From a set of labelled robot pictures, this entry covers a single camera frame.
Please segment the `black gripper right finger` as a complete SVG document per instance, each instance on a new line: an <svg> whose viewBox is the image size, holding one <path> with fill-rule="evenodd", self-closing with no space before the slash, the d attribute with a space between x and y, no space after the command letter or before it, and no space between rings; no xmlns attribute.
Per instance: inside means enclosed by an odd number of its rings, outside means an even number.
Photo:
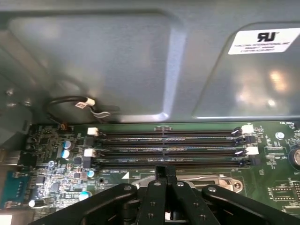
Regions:
<svg viewBox="0 0 300 225"><path fill-rule="evenodd" d="M217 185L197 194L177 180L174 166L166 167L167 183L190 225L298 225L300 219Z"/></svg>

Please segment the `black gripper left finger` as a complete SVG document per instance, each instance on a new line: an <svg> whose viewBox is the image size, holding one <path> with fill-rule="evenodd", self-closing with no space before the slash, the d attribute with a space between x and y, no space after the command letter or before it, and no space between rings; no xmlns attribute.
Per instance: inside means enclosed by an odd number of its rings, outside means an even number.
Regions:
<svg viewBox="0 0 300 225"><path fill-rule="evenodd" d="M33 222L35 225L162 225L168 167L157 165L147 187L121 183Z"/></svg>

